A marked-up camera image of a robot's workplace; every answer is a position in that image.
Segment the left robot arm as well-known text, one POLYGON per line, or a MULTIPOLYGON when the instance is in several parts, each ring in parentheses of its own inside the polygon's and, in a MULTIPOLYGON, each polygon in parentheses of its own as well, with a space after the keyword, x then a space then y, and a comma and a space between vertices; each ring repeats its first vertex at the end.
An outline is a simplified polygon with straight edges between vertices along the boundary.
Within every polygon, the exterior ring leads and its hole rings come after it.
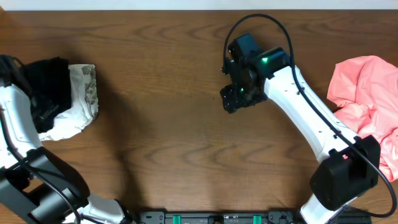
POLYGON ((55 57, 1 56, 1 203, 27 223, 131 223, 117 201, 91 194, 80 173, 44 148, 98 114, 96 71, 55 57))

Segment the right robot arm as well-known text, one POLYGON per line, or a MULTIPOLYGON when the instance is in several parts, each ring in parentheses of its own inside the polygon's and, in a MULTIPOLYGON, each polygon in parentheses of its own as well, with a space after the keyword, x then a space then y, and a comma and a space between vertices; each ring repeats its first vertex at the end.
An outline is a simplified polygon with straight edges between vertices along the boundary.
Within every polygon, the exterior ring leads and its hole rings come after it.
POLYGON ((380 147, 345 126, 291 68, 281 47, 264 51, 251 34, 230 43, 226 59, 232 83, 221 91, 229 113, 270 99, 299 129, 319 162, 310 179, 312 196, 300 209, 305 223, 328 223, 343 206, 378 182, 380 147))

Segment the black t-shirt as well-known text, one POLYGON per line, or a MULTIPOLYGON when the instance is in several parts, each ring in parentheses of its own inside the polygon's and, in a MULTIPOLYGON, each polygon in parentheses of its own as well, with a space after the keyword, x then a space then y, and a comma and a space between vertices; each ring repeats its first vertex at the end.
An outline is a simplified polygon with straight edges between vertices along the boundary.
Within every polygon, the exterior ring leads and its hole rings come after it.
POLYGON ((51 130, 55 117, 72 107, 68 66, 67 59, 55 57, 21 68, 32 88, 30 111, 38 133, 51 130))

